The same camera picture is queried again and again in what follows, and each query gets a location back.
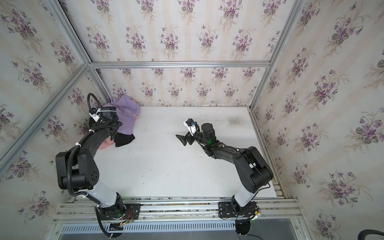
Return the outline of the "black cloth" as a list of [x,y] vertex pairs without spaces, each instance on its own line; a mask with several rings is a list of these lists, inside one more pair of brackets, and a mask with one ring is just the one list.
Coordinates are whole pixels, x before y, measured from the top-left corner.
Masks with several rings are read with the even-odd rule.
[[116,146],[116,148],[119,148],[119,147],[128,145],[128,144],[130,144],[134,139],[135,139],[135,136],[134,136],[134,135],[125,135],[125,134],[117,133],[117,134],[114,136],[115,146]]

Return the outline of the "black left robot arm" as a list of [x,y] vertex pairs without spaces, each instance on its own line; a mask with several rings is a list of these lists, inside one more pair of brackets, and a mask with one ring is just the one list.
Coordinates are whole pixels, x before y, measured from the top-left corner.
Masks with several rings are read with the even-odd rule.
[[56,156],[58,185],[72,197],[83,196],[95,202],[102,212],[122,214],[126,208],[121,195],[100,180],[94,156],[107,137],[115,136],[123,124],[115,107],[93,109],[92,113],[97,120],[88,133],[73,148]]

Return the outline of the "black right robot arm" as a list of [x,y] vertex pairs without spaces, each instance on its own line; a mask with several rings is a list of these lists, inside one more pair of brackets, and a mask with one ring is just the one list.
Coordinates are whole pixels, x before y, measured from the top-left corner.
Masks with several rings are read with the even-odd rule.
[[233,164],[241,181],[241,188],[232,197],[231,207],[236,214],[250,208],[254,197],[262,190],[271,188],[274,174],[256,147],[235,148],[219,141],[210,123],[199,126],[193,119],[184,122],[188,132],[176,135],[183,144],[198,143],[208,157]]

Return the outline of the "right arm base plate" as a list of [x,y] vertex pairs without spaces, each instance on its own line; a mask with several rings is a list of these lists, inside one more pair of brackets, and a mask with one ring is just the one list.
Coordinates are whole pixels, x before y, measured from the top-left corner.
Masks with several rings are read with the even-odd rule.
[[251,220],[260,213],[260,208],[256,202],[250,202],[244,207],[240,207],[236,202],[219,202],[218,209],[218,216],[223,220],[230,218]]

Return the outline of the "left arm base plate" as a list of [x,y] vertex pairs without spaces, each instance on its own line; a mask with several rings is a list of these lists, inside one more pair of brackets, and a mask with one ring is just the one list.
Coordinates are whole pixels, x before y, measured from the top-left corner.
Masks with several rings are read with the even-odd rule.
[[106,220],[137,220],[139,218],[141,204],[124,204],[123,210],[115,208],[98,208],[98,214],[102,221]]

